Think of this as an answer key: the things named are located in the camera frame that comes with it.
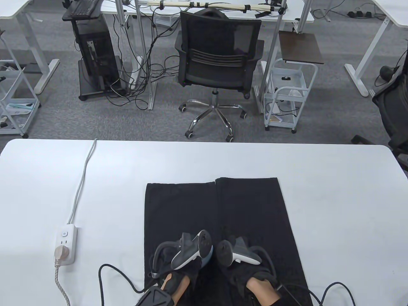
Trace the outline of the person's left hand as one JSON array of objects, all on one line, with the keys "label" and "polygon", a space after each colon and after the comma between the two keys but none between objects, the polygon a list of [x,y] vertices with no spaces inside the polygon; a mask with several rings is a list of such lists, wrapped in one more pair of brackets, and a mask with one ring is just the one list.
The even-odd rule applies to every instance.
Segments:
[{"label": "person's left hand", "polygon": [[178,243],[163,242],[157,247],[151,261],[151,277],[170,295],[184,292],[196,280],[202,265],[202,259],[197,256],[178,268],[177,264],[172,264],[178,253]]}]

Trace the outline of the person's right hand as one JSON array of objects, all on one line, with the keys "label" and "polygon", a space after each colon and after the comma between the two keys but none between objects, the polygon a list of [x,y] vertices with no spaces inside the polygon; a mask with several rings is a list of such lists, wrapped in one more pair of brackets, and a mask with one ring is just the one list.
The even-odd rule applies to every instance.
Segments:
[{"label": "person's right hand", "polygon": [[229,236],[216,247],[216,258],[221,272],[240,293],[247,289],[251,278],[278,284],[276,269],[267,251],[261,246],[249,246],[245,237]]}]

